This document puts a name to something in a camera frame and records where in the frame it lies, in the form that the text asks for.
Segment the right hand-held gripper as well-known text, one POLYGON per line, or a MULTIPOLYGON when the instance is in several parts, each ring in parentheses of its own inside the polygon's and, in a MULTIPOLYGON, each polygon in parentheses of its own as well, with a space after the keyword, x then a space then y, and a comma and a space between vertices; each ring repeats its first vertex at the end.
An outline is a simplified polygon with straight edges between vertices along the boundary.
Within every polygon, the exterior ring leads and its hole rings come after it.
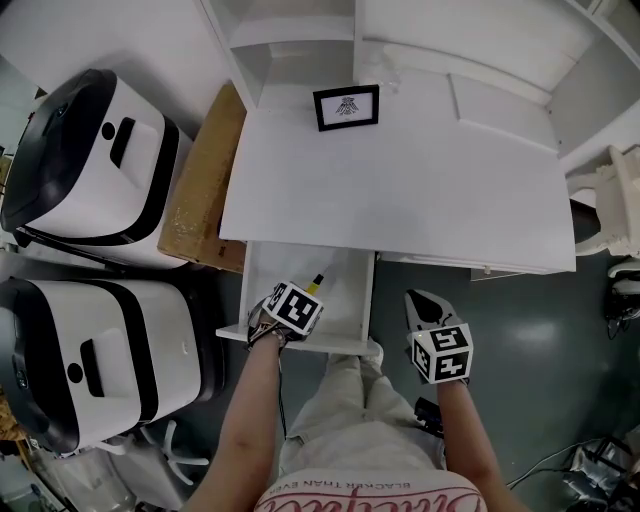
POLYGON ((446 299, 424 290, 405 292, 409 334, 406 357, 423 383, 467 381, 474 344, 469 325, 446 299))

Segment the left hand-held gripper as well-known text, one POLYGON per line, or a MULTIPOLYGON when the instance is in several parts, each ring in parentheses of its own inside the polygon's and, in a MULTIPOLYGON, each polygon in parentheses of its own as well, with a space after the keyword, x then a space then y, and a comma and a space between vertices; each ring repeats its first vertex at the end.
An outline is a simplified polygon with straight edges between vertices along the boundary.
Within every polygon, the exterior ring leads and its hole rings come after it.
POLYGON ((323 309, 318 298, 293 282, 278 283, 249 313, 249 349, 270 335, 279 340, 280 349, 291 342, 303 342, 312 333, 323 309))

